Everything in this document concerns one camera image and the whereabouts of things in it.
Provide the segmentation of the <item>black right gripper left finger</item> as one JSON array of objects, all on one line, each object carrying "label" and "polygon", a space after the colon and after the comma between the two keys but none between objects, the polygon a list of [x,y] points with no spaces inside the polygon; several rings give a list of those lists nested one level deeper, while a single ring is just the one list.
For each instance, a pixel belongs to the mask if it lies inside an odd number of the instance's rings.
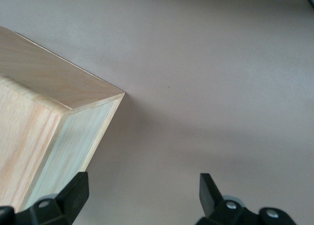
[{"label": "black right gripper left finger", "polygon": [[11,206],[1,206],[0,223],[2,225],[71,225],[88,198],[88,173],[79,172],[53,199],[41,199],[18,213]]}]

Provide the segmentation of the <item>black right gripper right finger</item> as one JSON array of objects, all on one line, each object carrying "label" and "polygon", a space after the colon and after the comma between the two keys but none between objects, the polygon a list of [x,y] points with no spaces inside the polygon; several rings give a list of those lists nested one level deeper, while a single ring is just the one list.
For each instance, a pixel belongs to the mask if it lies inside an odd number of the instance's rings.
[{"label": "black right gripper right finger", "polygon": [[200,174],[199,199],[204,212],[198,225],[293,225],[295,221],[283,210],[264,207],[253,213],[233,196],[223,196],[211,175]]}]

